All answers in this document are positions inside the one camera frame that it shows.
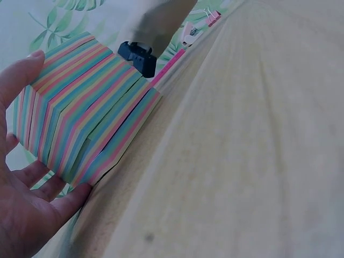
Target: wooden surface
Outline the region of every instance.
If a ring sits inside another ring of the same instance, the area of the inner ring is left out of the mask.
[[[161,86],[49,257],[344,257],[343,13],[246,1]]]

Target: sticky note pad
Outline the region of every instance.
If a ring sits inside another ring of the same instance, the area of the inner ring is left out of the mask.
[[[14,103],[20,143],[66,182],[95,184],[122,157],[161,98],[90,33],[46,53]]]
[[[78,171],[74,178],[70,178],[71,184],[77,185],[82,182],[95,184],[111,170],[119,162],[160,98],[161,94],[159,92],[155,89],[150,89],[123,124],[121,124],[101,153],[90,162],[90,166],[84,171]]]

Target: pink strip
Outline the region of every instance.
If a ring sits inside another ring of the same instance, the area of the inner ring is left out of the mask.
[[[148,104],[148,106],[145,108],[144,112],[140,115],[139,119],[137,119],[135,121],[135,124],[130,128],[129,132],[125,135],[125,137],[123,138],[123,140],[120,142],[119,146],[116,148],[116,150],[113,152],[113,154],[110,156],[110,158],[102,165],[100,166],[97,171],[91,176],[90,181],[92,182],[97,176],[98,174],[105,169],[112,161],[114,161],[114,159],[116,158],[116,156],[118,155],[118,153],[120,152],[120,150],[123,148],[124,144],[127,142],[127,140],[130,138],[131,134],[135,131],[136,127],[139,125],[139,123],[142,121],[143,117],[146,115],[146,113],[149,111],[149,109],[151,108],[151,106],[154,104],[154,102],[156,101],[156,99],[159,97],[159,93],[157,92],[154,96],[154,98],[151,100],[151,102]]]
[[[82,122],[85,121],[85,119],[87,118],[87,116],[93,112],[94,109],[96,109],[98,106],[102,106],[103,105],[103,102],[104,102],[104,99],[108,96],[108,95],[111,95],[113,94],[112,92],[114,90],[117,90],[117,87],[118,85],[123,81],[123,79],[128,75],[130,74],[135,68],[131,67],[128,71],[126,71],[124,74],[122,74],[122,76],[99,98],[97,99],[91,107],[89,107],[87,109],[87,111],[82,115],[82,117],[74,124],[73,126],[73,129],[71,131],[71,134],[69,135],[68,137],[68,140],[67,140],[67,146],[66,146],[66,149],[65,150],[69,150],[70,148],[70,145],[72,144],[71,140],[72,138],[74,137],[74,134],[75,134],[75,131],[76,129],[80,126],[80,124]],[[61,165],[64,164],[65,162],[65,159],[67,158],[67,153],[68,151],[65,151],[64,154],[63,154],[63,157],[62,157],[62,161],[60,163],[60,166],[59,166],[59,169],[58,171],[61,169]]]
[[[92,74],[95,70],[98,69],[98,67],[100,67],[101,65],[103,65],[105,62],[107,62],[110,58],[114,57],[114,54],[110,54],[108,57],[106,57],[105,59],[103,59],[100,63],[96,64],[94,67],[92,67],[90,70],[88,70],[85,74],[83,74],[82,76],[80,76],[78,79],[76,79],[73,83],[71,83],[69,86],[65,87],[62,91],[60,91],[57,95],[55,95],[51,101],[49,101],[48,103],[48,108],[47,108],[47,111],[45,113],[45,116],[44,116],[44,123],[43,123],[43,135],[44,137],[41,137],[40,138],[40,141],[39,141],[39,147],[38,147],[38,155],[39,157],[41,157],[42,159],[42,156],[43,156],[43,153],[42,153],[42,150],[43,150],[43,140],[44,138],[46,138],[46,130],[47,130],[47,126],[48,126],[48,116],[49,116],[49,112],[50,112],[50,109],[51,109],[51,106],[53,104],[55,104],[56,101],[59,100],[59,98],[64,95],[68,90],[70,90],[72,87],[74,87],[75,85],[77,85],[82,79],[84,79],[85,77],[89,76],[90,74]]]
[[[91,41],[92,39],[95,39],[94,36],[88,36],[85,39],[82,39],[81,41],[77,41],[74,43],[74,45],[69,46],[67,49],[65,49],[63,52],[61,52],[60,54],[48,59],[44,65],[43,65],[43,69],[48,67],[49,65],[51,65],[53,62],[55,62],[56,60],[60,59],[61,57],[67,55],[68,53],[72,52],[73,50],[77,49],[78,47],[80,47],[82,44]]]
[[[164,66],[164,68],[157,74],[157,76],[152,80],[151,84],[154,87],[161,78],[168,72],[169,69],[178,61],[179,58],[183,56],[185,50],[182,48],[175,54],[175,56]]]
[[[37,106],[41,106],[42,98],[39,96],[38,93],[36,93],[36,95],[35,95],[35,100],[36,100],[36,98],[38,98],[38,100],[37,100]],[[32,124],[32,122],[31,122],[31,126],[33,126],[33,128],[32,128],[32,130],[30,130],[30,131],[35,132],[35,131],[37,130],[36,127],[37,127],[38,119],[39,119],[39,115],[36,114],[34,123]],[[31,139],[31,141],[29,141],[29,146],[30,146],[30,149],[29,149],[29,150],[31,151],[31,153],[33,153],[33,143],[34,143],[34,139]]]
[[[19,99],[19,110],[18,110],[18,121],[19,123],[17,124],[18,128],[18,139],[20,137],[20,133],[22,132],[22,114],[23,114],[23,102],[24,102],[24,96],[25,96],[25,88],[21,91],[21,98]]]
[[[96,46],[94,46],[93,48],[87,50],[85,53],[83,53],[82,55],[78,56],[77,58],[73,58],[70,59],[67,63],[65,63],[62,67],[60,67],[59,69],[55,70],[53,73],[49,74],[49,76],[47,76],[45,79],[38,81],[37,83],[34,83],[32,85],[32,87],[34,87],[35,89],[40,89],[44,84],[46,84],[47,82],[49,82],[52,78],[54,78],[56,75],[60,74],[61,72],[63,72],[64,70],[68,69],[69,66],[71,66],[72,64],[80,61],[81,59],[85,58],[85,56],[89,55],[90,53],[92,53],[94,50],[96,49],[103,49],[105,48],[104,46],[97,44]]]
[[[89,92],[87,92],[87,94],[83,95],[73,106],[73,108],[71,108],[66,114],[65,116],[62,118],[62,122],[61,122],[61,126],[60,128],[64,128],[66,126],[66,122],[67,122],[67,119],[69,118],[69,116],[71,114],[73,114],[77,109],[78,107],[82,104],[82,102],[84,102],[90,95],[92,95],[96,90],[99,89],[99,87],[101,87],[103,85],[103,83],[105,83],[113,74],[115,74],[122,66],[124,66],[124,62],[121,63],[118,67],[116,67],[116,69],[114,69],[113,71],[111,71],[105,78],[103,78],[97,85],[95,85],[92,90],[90,90]],[[61,141],[61,138],[62,138],[62,133],[63,133],[63,130],[61,130],[58,134],[58,138],[56,139],[56,143]],[[54,149],[54,152],[53,152],[53,156],[51,158],[51,162],[54,162],[55,161],[55,158],[56,158],[56,152],[58,151],[58,148],[55,148]]]
[[[103,139],[103,141],[100,143],[100,145],[92,153],[91,157],[88,158],[88,162],[85,164],[85,166],[83,168],[81,168],[81,174],[82,175],[85,173],[85,170],[87,170],[90,167],[92,161],[98,156],[98,154],[102,151],[102,149],[105,147],[105,145],[110,141],[110,139],[113,137],[113,135],[117,132],[118,128],[122,125],[122,123],[127,118],[127,116],[130,114],[130,112],[134,109],[134,107],[136,107],[136,105],[140,102],[140,100],[143,98],[143,96],[151,88],[152,88],[152,85],[149,84],[143,90],[143,92],[136,98],[136,100],[130,105],[130,107],[125,111],[125,113],[121,116],[121,118],[117,121],[117,123],[113,126],[111,131],[106,135],[106,137]]]
[[[32,119],[32,110],[33,110],[33,104],[34,104],[34,98],[36,96],[36,92],[34,89],[32,89],[32,94],[30,98],[30,106],[28,107],[28,118],[27,118],[27,124],[26,124],[26,137],[25,137],[25,148],[28,149],[28,139],[30,137],[30,127],[31,127],[31,119]]]

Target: colorful paper block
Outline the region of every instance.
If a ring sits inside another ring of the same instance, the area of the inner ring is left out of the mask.
[[[15,100],[14,134],[39,161],[77,185],[95,184],[122,157],[161,95],[90,33],[46,53]]]

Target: pink binder clip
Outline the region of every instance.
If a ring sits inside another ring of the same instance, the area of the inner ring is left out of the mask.
[[[205,14],[207,15],[207,20],[206,23],[208,24],[209,27],[211,27],[215,22],[217,22],[218,19],[221,18],[221,13],[219,13],[218,11],[213,11],[211,12],[209,10],[209,7],[206,9],[204,9]]]

